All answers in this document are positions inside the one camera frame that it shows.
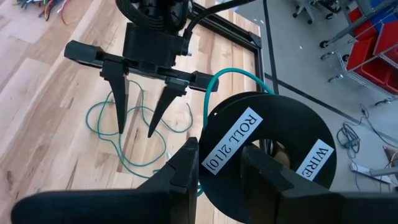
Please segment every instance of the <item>black spool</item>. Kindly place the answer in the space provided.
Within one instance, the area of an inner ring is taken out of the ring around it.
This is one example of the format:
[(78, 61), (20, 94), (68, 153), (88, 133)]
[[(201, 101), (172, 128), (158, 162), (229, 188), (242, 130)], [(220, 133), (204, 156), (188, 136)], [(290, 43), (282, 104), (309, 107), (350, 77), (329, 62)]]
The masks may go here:
[[(213, 175), (201, 163), (220, 142), (238, 118), (250, 107), (263, 118), (224, 167)], [(239, 222), (249, 221), (240, 179), (240, 159), (244, 145), (259, 139), (271, 139), (285, 146), (290, 168), (296, 171), (315, 142), (320, 139), (335, 148), (333, 136), (325, 122), (305, 104), (280, 95), (246, 92), (221, 102), (208, 116), (207, 127), (199, 141), (199, 181), (212, 204), (225, 215)], [(336, 151), (314, 178), (330, 188), (336, 171)]]

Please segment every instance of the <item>black metal frame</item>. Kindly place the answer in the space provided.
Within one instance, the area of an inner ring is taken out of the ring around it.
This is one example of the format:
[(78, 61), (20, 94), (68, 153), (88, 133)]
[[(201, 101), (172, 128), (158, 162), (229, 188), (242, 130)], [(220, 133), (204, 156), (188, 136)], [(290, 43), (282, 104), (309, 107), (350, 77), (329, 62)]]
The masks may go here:
[[(198, 3), (194, 3), (193, 8), (194, 11), (188, 15), (189, 19), (193, 19), (206, 9)], [(255, 76), (257, 76), (261, 81), (265, 82), (264, 67), (262, 64), (261, 37), (253, 34), (250, 31), (242, 29), (241, 27), (216, 14), (204, 18), (199, 22), (199, 25), (253, 52), (254, 68), (256, 71)], [(256, 91), (263, 92), (264, 90), (259, 84), (256, 84)], [(260, 141), (260, 149), (263, 151), (270, 149), (270, 143), (270, 141)]]

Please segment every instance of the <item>spool label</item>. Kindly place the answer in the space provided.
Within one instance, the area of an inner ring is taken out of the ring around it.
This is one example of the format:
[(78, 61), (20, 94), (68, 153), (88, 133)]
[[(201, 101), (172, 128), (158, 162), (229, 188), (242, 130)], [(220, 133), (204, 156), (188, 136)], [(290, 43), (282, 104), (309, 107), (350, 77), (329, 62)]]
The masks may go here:
[(201, 164), (216, 175), (261, 121), (262, 118), (248, 107)]
[(297, 169), (296, 174), (312, 181), (323, 165), (325, 165), (325, 162), (329, 159), (333, 151), (332, 147), (324, 143), (321, 139), (318, 139)]

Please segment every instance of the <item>gray floor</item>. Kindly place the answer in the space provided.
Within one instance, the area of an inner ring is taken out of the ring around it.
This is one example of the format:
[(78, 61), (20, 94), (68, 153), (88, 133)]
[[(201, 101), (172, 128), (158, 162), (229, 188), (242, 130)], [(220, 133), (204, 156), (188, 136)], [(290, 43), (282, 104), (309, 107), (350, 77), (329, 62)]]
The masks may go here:
[[(264, 71), (271, 74), (262, 4), (262, 0), (257, 0), (239, 7), (236, 12), (261, 27)], [(349, 37), (339, 40), (327, 49), (321, 49), (318, 45), (348, 25), (344, 15), (338, 14), (332, 20), (327, 21), (324, 16), (328, 12), (319, 7), (319, 10), (314, 9), (316, 21), (308, 25), (309, 16), (305, 12), (296, 19), (292, 17), (296, 5), (294, 0), (268, 0), (267, 5), (278, 79), (356, 119), (361, 117), (359, 109), (361, 103), (369, 109), (370, 120), (377, 130), (398, 139), (398, 101), (389, 105), (372, 107), (375, 102), (384, 99), (384, 96), (349, 78), (333, 83), (328, 82), (330, 77), (339, 74), (342, 69), (336, 57), (332, 56), (325, 61), (320, 60), (320, 57), (346, 42)], [(349, 53), (350, 47), (345, 47), (343, 51)], [(267, 80), (266, 83), (272, 86), (271, 81)], [(281, 86), (279, 89), (281, 95), (300, 100), (313, 108), (325, 120), (333, 134), (341, 128), (342, 122), (347, 121), (346, 118), (290, 90)], [(361, 138), (361, 151), (355, 162), (368, 168), (383, 168), (388, 163), (382, 150), (385, 144), (366, 127), (355, 127), (355, 131)], [(357, 191), (355, 175), (349, 170), (351, 161), (346, 151), (337, 142), (336, 145), (338, 168), (332, 190)], [(363, 191), (379, 191), (378, 182), (361, 175), (358, 175), (358, 185)], [(382, 188), (384, 192), (388, 191), (388, 186), (383, 185)]]

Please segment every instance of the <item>wooden surface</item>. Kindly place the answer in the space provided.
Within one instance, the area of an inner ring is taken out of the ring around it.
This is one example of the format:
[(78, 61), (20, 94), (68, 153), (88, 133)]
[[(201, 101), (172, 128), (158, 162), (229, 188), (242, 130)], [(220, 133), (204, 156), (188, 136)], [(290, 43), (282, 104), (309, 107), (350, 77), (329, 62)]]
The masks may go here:
[[(130, 174), (119, 163), (113, 146), (100, 141), (85, 125), (88, 108), (103, 101), (110, 91), (99, 70), (84, 67), (63, 57), (65, 44), (75, 39), (99, 45), (121, 55), (127, 20), (110, 0), (72, 0), (65, 11), (66, 26), (55, 14), (48, 22), (37, 18), (41, 9), (27, 11), (0, 1), (0, 223), (9, 222), (9, 212), (21, 198), (47, 190), (129, 189), (145, 179)], [(201, 0), (208, 7), (214, 0)], [(258, 26), (229, 11), (221, 15), (237, 25), (259, 33)], [(209, 74), (227, 68), (254, 73), (253, 54), (230, 41), (197, 26), (190, 48), (192, 57), (179, 57), (176, 68)], [(144, 89), (144, 104), (155, 108), (163, 82), (129, 75)], [(242, 75), (220, 78), (212, 94), (210, 109), (223, 99), (242, 91), (255, 90), (253, 81)], [(164, 119), (173, 128), (189, 123), (186, 103), (193, 112), (193, 127), (186, 133), (171, 133), (163, 124), (157, 130), (173, 154), (189, 136), (200, 137), (204, 93), (188, 90), (176, 99)], [(139, 104), (139, 91), (131, 84), (129, 107)], [(96, 127), (99, 110), (90, 117)], [(146, 111), (150, 120), (152, 114)], [(162, 152), (160, 137), (147, 139), (147, 126), (134, 111), (129, 115), (123, 150), (132, 161), (143, 163)], [(108, 106), (101, 130), (117, 130), (116, 113)], [(144, 168), (131, 167), (152, 175), (167, 160), (162, 156)], [(235, 223), (212, 206), (205, 195), (198, 198), (197, 223)]]

